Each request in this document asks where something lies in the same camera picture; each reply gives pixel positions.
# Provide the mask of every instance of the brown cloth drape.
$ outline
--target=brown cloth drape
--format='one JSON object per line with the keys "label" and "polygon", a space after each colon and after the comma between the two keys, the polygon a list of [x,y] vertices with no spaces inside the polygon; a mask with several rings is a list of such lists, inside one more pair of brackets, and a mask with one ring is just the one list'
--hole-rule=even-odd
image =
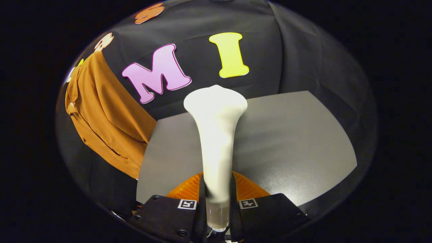
{"label": "brown cloth drape", "polygon": [[73,70],[65,105],[82,141],[112,166],[138,179],[156,120],[118,81],[101,51]]}

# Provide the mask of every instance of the screw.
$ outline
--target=screw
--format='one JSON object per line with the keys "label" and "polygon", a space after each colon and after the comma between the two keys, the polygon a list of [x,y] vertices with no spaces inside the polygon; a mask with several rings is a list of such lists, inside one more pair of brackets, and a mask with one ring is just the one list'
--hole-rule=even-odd
{"label": "screw", "polygon": [[188,233],[187,231],[185,231],[185,230],[179,230],[179,231],[177,231],[177,234],[178,234],[180,237],[185,237],[185,236],[187,236],[189,233]]}

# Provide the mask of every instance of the white bottle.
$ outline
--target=white bottle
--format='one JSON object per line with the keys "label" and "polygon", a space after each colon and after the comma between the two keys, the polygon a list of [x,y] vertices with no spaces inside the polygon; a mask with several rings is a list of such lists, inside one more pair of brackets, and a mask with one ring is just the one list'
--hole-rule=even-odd
{"label": "white bottle", "polygon": [[207,188],[207,225],[216,232],[223,232],[229,224],[235,127],[248,103],[234,90],[214,85],[188,94],[184,107],[194,118],[200,134]]}

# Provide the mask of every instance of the gray table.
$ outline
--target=gray table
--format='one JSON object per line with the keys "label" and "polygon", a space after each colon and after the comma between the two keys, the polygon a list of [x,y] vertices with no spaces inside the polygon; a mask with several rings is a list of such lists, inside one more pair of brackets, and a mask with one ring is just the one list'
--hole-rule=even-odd
{"label": "gray table", "polygon": [[[324,194],[357,166],[345,131],[310,92],[248,99],[235,131],[232,167],[270,194],[299,206]],[[158,120],[141,166],[137,201],[166,195],[203,171],[189,113]]]}

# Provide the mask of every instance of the yellow letter i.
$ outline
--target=yellow letter i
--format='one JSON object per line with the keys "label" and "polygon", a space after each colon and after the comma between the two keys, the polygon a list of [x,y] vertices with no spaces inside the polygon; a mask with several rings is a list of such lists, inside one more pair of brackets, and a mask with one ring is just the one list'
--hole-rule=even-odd
{"label": "yellow letter i", "polygon": [[217,45],[222,62],[222,69],[219,76],[222,78],[243,76],[249,73],[249,67],[243,64],[238,41],[243,36],[239,33],[227,32],[212,35],[209,38],[211,43]]}

